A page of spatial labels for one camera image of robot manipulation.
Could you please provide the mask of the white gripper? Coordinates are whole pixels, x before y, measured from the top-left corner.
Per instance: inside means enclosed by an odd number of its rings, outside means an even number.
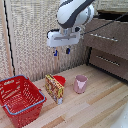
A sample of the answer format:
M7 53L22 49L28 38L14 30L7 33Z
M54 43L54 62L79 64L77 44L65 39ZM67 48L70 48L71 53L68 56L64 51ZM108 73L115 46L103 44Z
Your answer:
M72 29L53 29L47 33L47 45L49 47L58 47L77 44L80 39L80 27ZM71 47L66 48L66 54L70 54ZM54 56L58 55L58 50L54 48Z

